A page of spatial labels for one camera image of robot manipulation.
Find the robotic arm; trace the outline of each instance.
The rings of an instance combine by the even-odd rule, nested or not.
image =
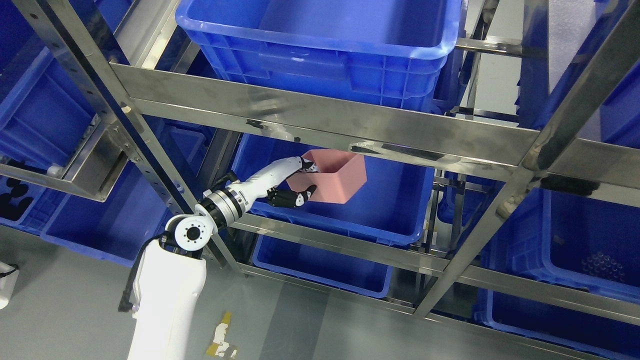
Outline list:
[[[296,172],[318,172],[318,168],[312,161],[291,157],[272,162],[245,182],[231,172],[213,188],[226,181],[231,184],[204,192],[194,215],[174,216],[163,234],[144,244],[118,308],[133,311],[136,319],[129,360],[184,358],[191,317],[206,278],[202,248],[212,234],[239,219],[259,198],[278,207],[304,205],[315,185],[300,193],[276,189]]]

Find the blue plastic crate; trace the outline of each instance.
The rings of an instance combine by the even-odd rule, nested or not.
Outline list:
[[[178,24],[221,79],[429,111],[461,0],[183,0]]]
[[[490,242],[483,262],[640,304],[639,217],[639,208],[534,189]],[[596,260],[602,261],[600,269],[618,269],[596,273],[588,266]]]
[[[0,176],[0,224],[39,235],[65,194]]]
[[[600,107],[603,142],[640,148],[640,63]]]
[[[244,135],[232,165],[240,180],[274,160],[301,156],[318,147]],[[405,246],[422,234],[433,184],[432,168],[365,157],[367,182],[346,204],[308,202],[296,209],[274,208],[259,199],[251,212],[387,245]]]
[[[171,140],[182,154],[182,158],[187,161],[189,167],[194,174],[197,174],[198,169],[202,166],[202,161],[207,154],[207,137],[198,132],[190,131],[187,129],[181,129],[179,127],[167,126],[160,140],[163,143],[165,151],[168,152],[169,157],[173,160],[174,164],[179,163],[181,158],[177,154],[170,151],[171,146],[168,146],[169,140]]]
[[[455,172],[447,171],[445,177],[448,179],[457,179]],[[495,180],[485,179],[483,177],[467,176],[467,182],[482,185],[483,189],[490,191],[495,186]],[[483,205],[488,198],[487,193],[467,191],[465,192],[465,202],[462,207],[462,226],[466,226],[474,213]],[[442,200],[438,204],[438,218],[442,222],[453,224],[453,217],[456,211],[456,189],[447,187],[443,191]]]
[[[205,136],[172,126],[159,126],[159,131],[172,161],[186,159],[197,172],[204,158]],[[130,163],[106,202],[66,194],[40,237],[92,258],[131,266],[142,243],[160,233],[171,215],[142,173]]]
[[[610,359],[640,357],[638,326],[490,290],[479,290],[474,320]]]
[[[113,26],[129,0],[100,0]],[[10,1],[0,4],[0,153],[28,165],[66,165],[93,110]]]
[[[274,272],[375,298],[389,292],[393,270],[388,265],[262,235],[253,251],[253,263]]]

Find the gray floor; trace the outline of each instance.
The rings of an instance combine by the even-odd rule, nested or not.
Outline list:
[[[0,310],[0,359],[125,359],[133,329],[116,311],[128,268],[0,227],[0,261],[21,267]],[[204,352],[225,311],[238,359],[561,359],[437,323],[209,266],[187,359]]]

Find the stainless steel shelf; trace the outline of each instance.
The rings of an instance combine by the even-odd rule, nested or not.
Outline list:
[[[501,339],[517,339],[569,357],[585,358],[589,355],[465,324],[434,315],[431,310],[452,284],[460,282],[640,325],[640,306],[637,304],[471,265],[486,242],[534,187],[569,191],[571,186],[561,187],[558,184],[584,184],[587,181],[590,187],[580,194],[582,196],[640,206],[640,150],[577,138],[587,119],[640,57],[640,49],[634,42],[640,36],[640,4],[637,1],[630,3],[606,39],[601,38],[602,34],[588,38],[587,41],[594,43],[601,41],[602,46],[597,52],[580,58],[578,66],[567,70],[567,76],[577,79],[575,85],[573,81],[565,82],[573,87],[567,88],[566,96],[557,99],[558,109],[541,131],[154,70],[158,53],[161,53],[159,49],[163,49],[162,44],[173,36],[168,34],[173,34],[171,29],[175,29],[172,11],[176,0],[163,1],[163,7],[157,16],[153,16],[153,21],[137,24],[138,27],[130,25],[133,28],[125,25],[119,29],[119,34],[135,33],[136,28],[153,29],[141,31],[146,35],[150,33],[150,38],[139,40],[138,45],[132,41],[132,45],[123,45],[123,49],[113,47],[113,39],[103,33],[100,38],[92,38],[94,32],[87,30],[74,11],[77,9],[68,0],[14,0],[14,3],[48,44],[56,42],[58,47],[66,50],[56,53],[62,64],[67,68],[78,66],[82,69],[84,82],[77,82],[81,86],[89,84],[99,94],[100,101],[92,104],[96,110],[106,112],[103,122],[124,130],[125,134],[118,143],[176,212],[191,212],[198,195],[192,192],[195,187],[190,184],[198,180],[203,181],[202,184],[210,184],[213,176],[202,180],[180,174],[148,128],[143,114],[229,130],[218,140],[220,152],[210,151],[207,155],[212,172],[219,171],[224,167],[222,164],[229,161],[228,151],[222,149],[233,148],[234,139],[237,141],[235,132],[269,136],[270,129],[276,127],[299,137],[303,143],[506,182],[451,259],[422,251],[394,249],[255,215],[245,215],[232,225],[235,229],[268,234],[435,277],[424,298],[414,306],[392,299],[365,298],[246,265],[234,256],[229,249],[231,246],[227,246],[238,244],[227,244],[215,236],[216,247],[234,270],[328,291],[336,296],[411,313],[450,326],[491,332]],[[487,38],[486,30],[497,3],[497,0],[485,1],[472,38],[460,39],[458,47],[482,53],[544,58],[545,54],[539,49],[523,47],[512,40]],[[151,8],[139,9],[151,11]],[[129,18],[135,18],[134,13],[129,14]],[[111,44],[111,54],[116,55],[125,48],[132,49],[125,53],[132,51],[130,54],[137,54],[134,55],[137,60],[130,61],[134,65],[113,61],[113,58],[108,61],[98,55],[105,44]],[[187,62],[196,53],[196,47],[188,42],[182,49],[183,54],[179,58]],[[479,56],[467,56],[467,61],[473,61],[476,66],[478,59]],[[465,76],[471,78],[472,84],[473,73]],[[467,110],[469,116],[481,116],[481,111],[473,109],[473,101],[468,107],[471,109]]]

